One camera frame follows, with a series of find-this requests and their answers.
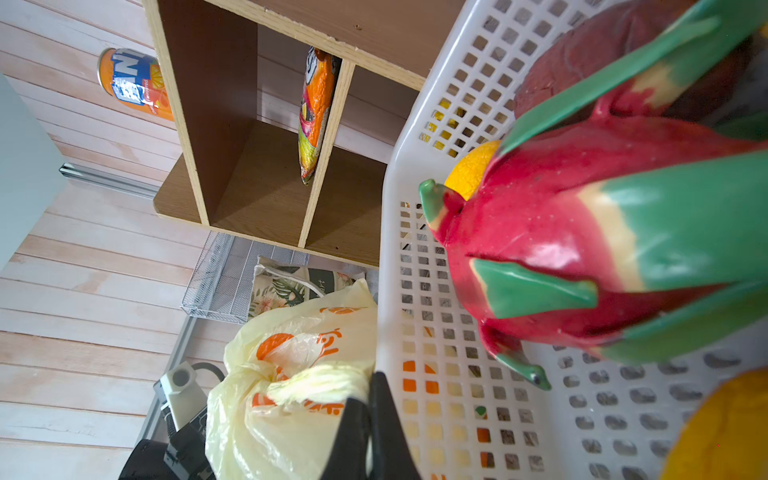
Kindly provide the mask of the orange Fanta can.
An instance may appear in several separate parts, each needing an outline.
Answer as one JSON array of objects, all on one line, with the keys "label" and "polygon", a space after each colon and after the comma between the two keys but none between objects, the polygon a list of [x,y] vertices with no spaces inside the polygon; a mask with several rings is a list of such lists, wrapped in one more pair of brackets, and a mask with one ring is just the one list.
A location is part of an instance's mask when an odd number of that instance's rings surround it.
[{"label": "orange Fanta can", "polygon": [[127,107],[173,121],[173,113],[158,60],[127,48],[105,49],[97,77],[105,92]]}]

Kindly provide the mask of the orange snack bag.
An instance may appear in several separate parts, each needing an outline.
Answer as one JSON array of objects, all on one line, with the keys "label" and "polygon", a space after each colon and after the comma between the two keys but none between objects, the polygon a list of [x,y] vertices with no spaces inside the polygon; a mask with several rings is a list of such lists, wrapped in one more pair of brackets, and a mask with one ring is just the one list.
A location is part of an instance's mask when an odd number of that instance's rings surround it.
[{"label": "orange snack bag", "polygon": [[311,47],[299,111],[298,152],[301,179],[309,185],[314,177],[335,92],[341,60]]}]

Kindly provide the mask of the white plastic fruit basket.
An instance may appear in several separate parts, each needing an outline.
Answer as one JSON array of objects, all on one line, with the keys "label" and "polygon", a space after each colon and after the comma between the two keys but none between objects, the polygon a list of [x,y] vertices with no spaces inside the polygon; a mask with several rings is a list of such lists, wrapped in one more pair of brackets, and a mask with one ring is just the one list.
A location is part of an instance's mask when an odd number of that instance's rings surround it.
[{"label": "white plastic fruit basket", "polygon": [[395,145],[383,186],[377,367],[426,479],[656,479],[721,383],[767,363],[758,321],[662,364],[526,344],[543,391],[495,361],[460,305],[419,184],[506,134],[531,65],[603,1],[468,1]]}]

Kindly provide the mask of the yellow plastic grocery bag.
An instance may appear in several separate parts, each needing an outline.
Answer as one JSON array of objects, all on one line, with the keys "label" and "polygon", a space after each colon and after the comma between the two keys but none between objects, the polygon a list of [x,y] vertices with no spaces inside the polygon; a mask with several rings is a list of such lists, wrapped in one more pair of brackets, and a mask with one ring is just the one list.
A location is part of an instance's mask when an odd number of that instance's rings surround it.
[{"label": "yellow plastic grocery bag", "polygon": [[319,478],[347,399],[368,399],[376,346],[377,304],[364,280],[246,323],[207,400],[215,477]]}]

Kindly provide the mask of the yellow lemon toy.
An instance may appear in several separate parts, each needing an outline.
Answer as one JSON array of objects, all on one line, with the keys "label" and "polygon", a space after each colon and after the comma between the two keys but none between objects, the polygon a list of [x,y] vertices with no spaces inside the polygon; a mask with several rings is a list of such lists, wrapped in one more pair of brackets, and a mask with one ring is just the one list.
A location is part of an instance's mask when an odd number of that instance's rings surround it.
[{"label": "yellow lemon toy", "polygon": [[465,200],[470,200],[481,185],[485,170],[500,144],[500,140],[495,140],[474,148],[459,161],[444,185]]}]

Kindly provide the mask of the pink dragon fruit toy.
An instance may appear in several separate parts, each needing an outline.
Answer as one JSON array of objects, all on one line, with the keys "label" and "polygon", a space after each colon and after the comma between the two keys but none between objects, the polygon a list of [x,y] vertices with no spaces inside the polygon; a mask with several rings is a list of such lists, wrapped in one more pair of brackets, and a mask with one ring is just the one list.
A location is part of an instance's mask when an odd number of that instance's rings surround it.
[{"label": "pink dragon fruit toy", "polygon": [[655,39],[516,118],[465,200],[419,188],[461,305],[499,362],[548,389],[524,342],[660,362],[767,314],[767,119],[663,113],[767,21],[691,1]]}]

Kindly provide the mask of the floral canvas tote bag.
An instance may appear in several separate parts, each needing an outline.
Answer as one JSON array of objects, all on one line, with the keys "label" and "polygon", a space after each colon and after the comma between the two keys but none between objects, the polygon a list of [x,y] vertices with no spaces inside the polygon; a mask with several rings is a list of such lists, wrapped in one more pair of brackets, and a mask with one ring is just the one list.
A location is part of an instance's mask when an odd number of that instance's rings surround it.
[{"label": "floral canvas tote bag", "polygon": [[308,266],[280,264],[260,257],[254,268],[248,320],[342,290],[364,277]]}]

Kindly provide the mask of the wooden shelf unit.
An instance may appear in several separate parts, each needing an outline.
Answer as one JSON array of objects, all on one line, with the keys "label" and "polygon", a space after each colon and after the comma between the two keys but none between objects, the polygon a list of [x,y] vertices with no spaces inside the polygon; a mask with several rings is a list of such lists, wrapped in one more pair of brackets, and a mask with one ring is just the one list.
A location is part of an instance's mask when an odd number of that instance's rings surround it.
[{"label": "wooden shelf unit", "polygon": [[[379,262],[394,145],[459,1],[148,1],[182,154],[158,214],[349,263]],[[340,71],[311,182],[299,173],[307,53]]]}]

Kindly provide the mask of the dark red mangosteen toy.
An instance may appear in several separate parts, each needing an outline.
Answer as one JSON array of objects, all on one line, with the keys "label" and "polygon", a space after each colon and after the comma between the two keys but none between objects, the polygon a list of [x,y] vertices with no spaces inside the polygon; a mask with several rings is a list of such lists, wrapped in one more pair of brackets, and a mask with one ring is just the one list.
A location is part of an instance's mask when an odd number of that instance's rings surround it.
[{"label": "dark red mangosteen toy", "polygon": [[[563,35],[531,67],[515,96],[516,118],[655,39],[691,1],[626,1]],[[748,37],[689,87],[664,113],[698,121],[730,100],[754,51]]]}]

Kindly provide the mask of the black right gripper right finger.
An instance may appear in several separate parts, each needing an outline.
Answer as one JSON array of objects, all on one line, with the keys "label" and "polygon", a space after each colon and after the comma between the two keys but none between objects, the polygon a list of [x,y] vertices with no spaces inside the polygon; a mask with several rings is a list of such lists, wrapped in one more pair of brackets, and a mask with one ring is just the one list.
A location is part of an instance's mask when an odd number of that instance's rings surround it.
[{"label": "black right gripper right finger", "polygon": [[421,480],[386,375],[375,372],[369,394],[372,470],[375,480]]}]

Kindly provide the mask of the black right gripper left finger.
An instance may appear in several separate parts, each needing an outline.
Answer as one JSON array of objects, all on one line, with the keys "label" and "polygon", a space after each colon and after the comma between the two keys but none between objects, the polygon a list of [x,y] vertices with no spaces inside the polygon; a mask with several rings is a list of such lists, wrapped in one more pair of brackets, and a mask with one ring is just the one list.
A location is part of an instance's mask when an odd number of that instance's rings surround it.
[{"label": "black right gripper left finger", "polygon": [[365,480],[370,436],[367,405],[357,399],[346,402],[330,456],[321,480]]}]

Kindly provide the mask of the orange carrot corn toy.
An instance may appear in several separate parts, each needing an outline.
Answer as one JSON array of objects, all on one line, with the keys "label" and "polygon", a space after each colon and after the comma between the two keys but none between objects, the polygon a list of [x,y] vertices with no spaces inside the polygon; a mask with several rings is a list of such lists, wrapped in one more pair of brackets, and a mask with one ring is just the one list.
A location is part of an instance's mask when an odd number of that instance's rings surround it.
[{"label": "orange carrot corn toy", "polygon": [[720,386],[691,417],[667,456],[663,479],[767,477],[767,370]]}]

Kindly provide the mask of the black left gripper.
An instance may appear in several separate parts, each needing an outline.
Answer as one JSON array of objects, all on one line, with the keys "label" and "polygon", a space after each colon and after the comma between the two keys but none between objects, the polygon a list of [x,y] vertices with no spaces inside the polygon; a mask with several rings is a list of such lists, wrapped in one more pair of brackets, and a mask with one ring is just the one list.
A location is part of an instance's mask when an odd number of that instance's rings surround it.
[{"label": "black left gripper", "polygon": [[192,479],[215,480],[216,476],[205,455],[207,409],[201,410],[168,443],[155,440],[138,442],[120,480]]}]

